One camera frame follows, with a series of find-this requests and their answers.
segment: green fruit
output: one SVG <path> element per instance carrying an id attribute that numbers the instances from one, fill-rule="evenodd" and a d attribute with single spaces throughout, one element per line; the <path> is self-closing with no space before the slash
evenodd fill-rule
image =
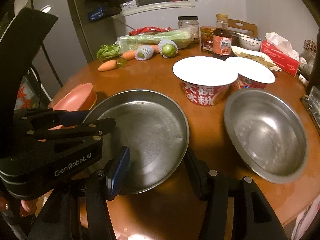
<path id="1" fill-rule="evenodd" d="M 138 56 L 139 56 L 140 58 L 144 58 L 144 55 L 143 55 L 142 52 L 138 52 Z"/>
<path id="2" fill-rule="evenodd" d="M 162 47 L 162 54 L 166 57 L 173 57 L 176 55 L 176 48 L 172 44 L 166 44 Z"/>

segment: red tissue box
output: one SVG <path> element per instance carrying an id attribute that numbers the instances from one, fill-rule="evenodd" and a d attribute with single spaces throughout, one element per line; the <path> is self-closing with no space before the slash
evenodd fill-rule
<path id="1" fill-rule="evenodd" d="M 295 76 L 298 71 L 299 61 L 289 57 L 282 51 L 276 48 L 267 41 L 262 41 L 261 50 L 262 53 L 267 54 L 274 63 L 276 63 L 282 70 L 288 72 L 292 76 Z"/>

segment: wooden chair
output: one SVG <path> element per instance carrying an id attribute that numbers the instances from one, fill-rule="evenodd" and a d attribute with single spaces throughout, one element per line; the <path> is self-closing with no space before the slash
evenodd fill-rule
<path id="1" fill-rule="evenodd" d="M 243 34 L 247 34 L 247 35 L 254 37 L 254 38 L 258 37 L 258 27 L 255 24 L 243 22 L 240 20 L 228 19 L 228 25 L 230 28 L 235 28 L 235 29 L 240 29 L 240 30 L 252 32 L 252 34 L 247 34 L 247 33 L 243 33 Z"/>

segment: round table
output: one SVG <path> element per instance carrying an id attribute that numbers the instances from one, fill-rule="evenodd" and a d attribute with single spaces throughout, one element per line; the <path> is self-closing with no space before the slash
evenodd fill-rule
<path id="1" fill-rule="evenodd" d="M 283 185 L 270 183 L 249 170 L 233 147 L 223 122 L 225 102 L 216 106 L 197 106 L 184 94 L 181 81 L 172 72 L 178 60 L 191 56 L 208 56 L 199 46 L 180 50 L 174 58 L 154 55 L 150 60 L 131 60 L 125 67 L 98 72 L 95 60 L 70 77 L 53 99 L 53 104 L 81 83 L 90 82 L 98 102 L 115 93 L 131 89 L 159 91 L 175 100 L 187 116 L 190 127 L 189 146 L 198 159 L 211 169 L 241 179 L 250 176 L 260 187 L 282 225 L 290 223 L 320 194 L 320 137 L 311 118 L 300 102 L 305 94 L 296 77 L 282 71 L 275 73 L 276 82 L 267 86 L 286 101 L 299 115 L 307 133 L 309 160 L 300 179 Z M 138 195 L 117 196 L 108 209 L 118 239 L 184 239 L 198 238 L 206 202 L 193 194 L 182 163 L 174 174 L 158 187 Z M 87 225 L 85 201 L 80 202 L 81 221 Z"/>

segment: metal screw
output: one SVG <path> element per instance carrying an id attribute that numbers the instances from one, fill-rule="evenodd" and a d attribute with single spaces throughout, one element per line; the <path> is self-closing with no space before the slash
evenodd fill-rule
<path id="1" fill-rule="evenodd" d="M 210 176 L 217 176 L 218 173 L 217 173 L 217 171 L 215 171 L 215 170 L 209 170 L 209 175 L 210 175 Z"/>
<path id="2" fill-rule="evenodd" d="M 103 176 L 103 175 L 104 175 L 104 170 L 96 171 L 96 175 L 97 175 L 98 177 Z"/>
<path id="3" fill-rule="evenodd" d="M 244 181 L 245 181 L 246 183 L 251 183 L 251 182 L 252 182 L 252 179 L 247 176 L 247 177 L 244 177 Z"/>

